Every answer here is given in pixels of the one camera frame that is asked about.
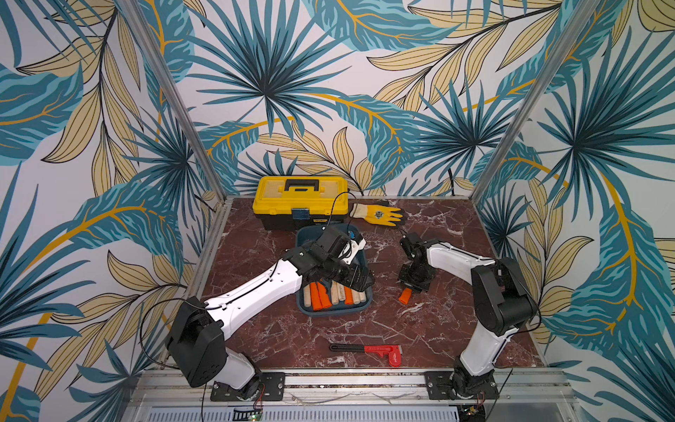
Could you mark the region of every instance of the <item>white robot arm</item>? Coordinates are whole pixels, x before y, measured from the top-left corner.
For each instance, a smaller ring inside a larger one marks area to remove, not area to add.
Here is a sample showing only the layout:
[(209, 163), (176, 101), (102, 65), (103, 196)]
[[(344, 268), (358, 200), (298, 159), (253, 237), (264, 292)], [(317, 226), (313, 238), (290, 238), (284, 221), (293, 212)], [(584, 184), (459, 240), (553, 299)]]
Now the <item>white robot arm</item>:
[(524, 287), (518, 263), (509, 258), (496, 261), (475, 255), (447, 242), (423, 241), (415, 233), (405, 235), (401, 246), (412, 260), (399, 274), (407, 290), (402, 295), (404, 302), (411, 292), (429, 289), (436, 268), (456, 275), (473, 288), (478, 324), (468, 346), (455, 361), (450, 396), (470, 398), (494, 389), (492, 375), (498, 356), (537, 312), (537, 304)]
[(225, 341), (250, 318), (303, 283), (334, 280), (357, 291), (373, 284), (373, 277), (352, 264), (366, 242), (329, 226), (315, 242), (288, 250), (267, 271), (206, 303), (196, 297), (183, 303), (166, 339), (169, 353), (192, 387), (214, 379), (237, 391), (242, 399), (258, 391), (259, 377), (243, 354)]

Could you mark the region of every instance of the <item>orange block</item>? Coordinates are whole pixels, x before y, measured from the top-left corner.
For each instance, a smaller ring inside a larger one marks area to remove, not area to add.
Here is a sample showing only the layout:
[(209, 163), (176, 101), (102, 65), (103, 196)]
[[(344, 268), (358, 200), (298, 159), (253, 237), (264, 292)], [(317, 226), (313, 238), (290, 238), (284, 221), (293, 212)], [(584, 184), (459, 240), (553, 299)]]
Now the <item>orange block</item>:
[(321, 283), (315, 284), (319, 288), (319, 300), (321, 301), (321, 307), (326, 309), (333, 306), (330, 297), (328, 297), (328, 291), (326, 291), (326, 287)]
[(323, 306), (321, 306), (321, 299), (319, 298), (319, 288), (316, 283), (311, 283), (309, 285), (309, 292), (312, 297), (312, 310), (316, 312), (323, 309)]
[(401, 297), (398, 298), (398, 301), (401, 302), (403, 305), (407, 305), (411, 296), (412, 290), (409, 288), (405, 288), (403, 289), (403, 293), (401, 293)]
[(352, 289), (349, 288), (344, 288), (344, 304), (345, 305), (353, 305), (354, 304), (354, 297), (352, 297)]

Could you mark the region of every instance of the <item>toolbox handle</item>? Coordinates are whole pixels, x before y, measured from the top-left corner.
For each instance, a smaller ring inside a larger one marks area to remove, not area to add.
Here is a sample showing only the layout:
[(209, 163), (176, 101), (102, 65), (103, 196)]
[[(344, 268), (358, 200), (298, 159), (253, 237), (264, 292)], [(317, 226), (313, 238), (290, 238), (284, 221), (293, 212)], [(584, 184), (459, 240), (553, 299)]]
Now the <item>toolbox handle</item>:
[(283, 187), (285, 192), (289, 191), (293, 186), (313, 186), (314, 191), (319, 190), (319, 179), (287, 179), (286, 185)]

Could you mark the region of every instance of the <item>wall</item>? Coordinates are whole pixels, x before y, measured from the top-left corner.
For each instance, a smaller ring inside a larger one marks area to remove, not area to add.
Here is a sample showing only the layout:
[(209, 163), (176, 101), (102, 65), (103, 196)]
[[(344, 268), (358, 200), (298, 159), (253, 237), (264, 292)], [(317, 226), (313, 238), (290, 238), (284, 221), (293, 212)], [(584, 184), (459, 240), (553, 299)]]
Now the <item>wall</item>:
[[(114, 2), (0, 6), (0, 421), (114, 421), (150, 364), (140, 317), (192, 282), (214, 195)], [(148, 317), (155, 356), (175, 309)]]
[(197, 1), (178, 88), (224, 189), (321, 174), (371, 195), (449, 194), (449, 170), (470, 193), (577, 3)]
[(628, 0), (562, 68), (479, 204), (589, 421), (675, 420), (675, 2)]

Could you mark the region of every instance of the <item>marble tabletop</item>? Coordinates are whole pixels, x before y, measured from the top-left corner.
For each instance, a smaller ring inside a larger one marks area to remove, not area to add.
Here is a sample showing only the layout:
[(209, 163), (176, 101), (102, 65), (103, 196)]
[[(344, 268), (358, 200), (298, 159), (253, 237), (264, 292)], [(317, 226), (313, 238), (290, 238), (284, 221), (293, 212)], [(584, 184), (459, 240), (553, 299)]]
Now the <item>marble tabletop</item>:
[[(389, 200), (406, 212), (403, 228), (424, 239), (437, 238), (486, 257), (493, 251), (471, 202), (465, 199)], [(203, 298), (223, 294), (270, 268), (295, 233), (267, 231), (252, 210), (252, 199), (234, 199)], [(369, 268), (375, 275), (373, 302), (359, 313), (310, 318), (295, 296), (284, 297), (246, 322), (227, 347), (243, 352), (260, 368), (386, 367), (387, 359), (366, 353), (334, 353), (329, 343), (399, 344), (404, 367), (452, 367), (475, 329), (471, 286), (438, 271), (430, 291), (398, 302), (396, 282), (407, 258), (394, 228), (354, 224), (368, 242)], [(501, 367), (543, 366), (528, 334), (513, 337), (497, 361)]]

